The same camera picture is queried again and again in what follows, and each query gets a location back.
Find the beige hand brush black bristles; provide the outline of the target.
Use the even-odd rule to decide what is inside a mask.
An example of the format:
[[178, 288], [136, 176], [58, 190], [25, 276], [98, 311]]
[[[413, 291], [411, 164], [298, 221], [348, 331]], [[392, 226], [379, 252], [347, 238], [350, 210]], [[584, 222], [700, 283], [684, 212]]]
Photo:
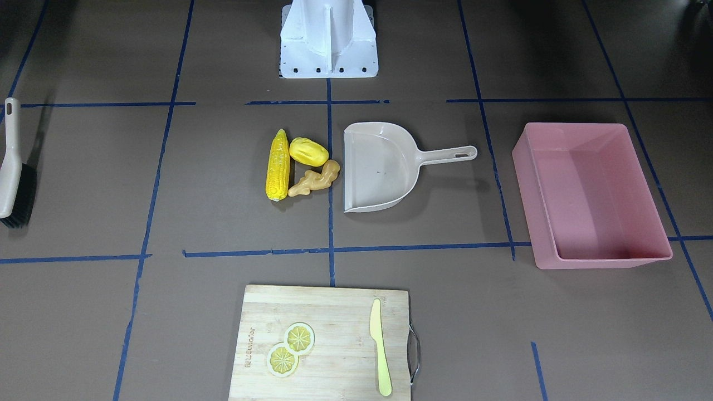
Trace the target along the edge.
[[6, 149], [1, 170], [1, 221], [9, 229], [29, 224], [37, 190], [37, 170], [21, 158], [20, 102], [4, 101]]

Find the bamboo cutting board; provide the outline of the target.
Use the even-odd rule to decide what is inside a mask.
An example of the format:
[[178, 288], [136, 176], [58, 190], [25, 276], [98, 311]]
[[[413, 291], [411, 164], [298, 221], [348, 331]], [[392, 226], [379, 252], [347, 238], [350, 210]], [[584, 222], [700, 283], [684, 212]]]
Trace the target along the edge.
[[[374, 299], [381, 299], [392, 394], [377, 386], [376, 346], [369, 334]], [[230, 400], [410, 400], [419, 350], [405, 290], [247, 285], [235, 348]], [[266, 357], [295, 322], [314, 330], [314, 347], [295, 373], [271, 375]]]

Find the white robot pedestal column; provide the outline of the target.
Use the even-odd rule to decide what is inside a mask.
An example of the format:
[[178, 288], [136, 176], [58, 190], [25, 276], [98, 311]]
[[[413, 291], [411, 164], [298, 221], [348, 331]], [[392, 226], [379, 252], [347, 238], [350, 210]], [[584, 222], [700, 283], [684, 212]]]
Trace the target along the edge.
[[378, 75], [374, 7], [362, 1], [293, 1], [282, 8], [283, 79], [361, 79]]

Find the yellow toy corn cob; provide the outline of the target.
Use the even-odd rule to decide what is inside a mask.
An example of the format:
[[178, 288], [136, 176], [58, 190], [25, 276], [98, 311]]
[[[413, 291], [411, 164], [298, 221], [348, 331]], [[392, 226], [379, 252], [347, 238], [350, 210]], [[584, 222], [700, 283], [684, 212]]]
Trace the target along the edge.
[[265, 180], [266, 196], [274, 202], [287, 197], [292, 160], [289, 145], [287, 132], [278, 130], [270, 147]]

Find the yellow-green plastic knife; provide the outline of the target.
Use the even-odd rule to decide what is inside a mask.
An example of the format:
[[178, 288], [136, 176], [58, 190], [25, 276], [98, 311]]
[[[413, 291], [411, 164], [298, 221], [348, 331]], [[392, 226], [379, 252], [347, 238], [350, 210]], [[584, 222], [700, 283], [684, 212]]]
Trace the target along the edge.
[[377, 386], [381, 396], [387, 398], [392, 394], [389, 365], [385, 355], [384, 334], [382, 327], [381, 299], [374, 299], [369, 318], [369, 334], [376, 346]]

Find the beige plastic dustpan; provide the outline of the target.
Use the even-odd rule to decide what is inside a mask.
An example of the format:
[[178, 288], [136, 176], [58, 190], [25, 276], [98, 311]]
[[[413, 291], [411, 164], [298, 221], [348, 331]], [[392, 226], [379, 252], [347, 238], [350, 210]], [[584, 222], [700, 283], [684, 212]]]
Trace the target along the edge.
[[397, 205], [418, 182], [421, 167], [468, 162], [473, 145], [423, 151], [412, 134], [388, 122], [359, 122], [344, 130], [344, 212], [381, 211]]

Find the lemon slice lower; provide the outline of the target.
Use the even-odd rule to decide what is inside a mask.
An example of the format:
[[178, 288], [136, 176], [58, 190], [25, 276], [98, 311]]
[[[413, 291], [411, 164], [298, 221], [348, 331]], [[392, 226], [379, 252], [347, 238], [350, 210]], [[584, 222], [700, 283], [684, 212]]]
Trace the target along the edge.
[[285, 343], [273, 345], [266, 357], [267, 370], [278, 378], [293, 375], [299, 363], [300, 356], [293, 353]]

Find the tan toy ginger root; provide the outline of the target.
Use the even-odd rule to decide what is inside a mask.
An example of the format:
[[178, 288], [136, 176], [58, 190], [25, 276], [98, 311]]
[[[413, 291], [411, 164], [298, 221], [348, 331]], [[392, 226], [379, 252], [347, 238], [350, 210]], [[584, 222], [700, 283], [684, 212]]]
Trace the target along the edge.
[[321, 173], [313, 170], [306, 171], [305, 175], [288, 189], [288, 196], [310, 195], [313, 191], [330, 188], [340, 171], [339, 163], [330, 159], [324, 163]]

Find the pink plastic bin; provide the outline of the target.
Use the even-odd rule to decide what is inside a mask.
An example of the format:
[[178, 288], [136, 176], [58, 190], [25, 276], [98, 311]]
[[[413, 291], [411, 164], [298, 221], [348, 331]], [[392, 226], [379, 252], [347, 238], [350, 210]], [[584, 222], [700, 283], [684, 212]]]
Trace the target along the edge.
[[625, 125], [528, 123], [512, 159], [539, 269], [672, 258]]

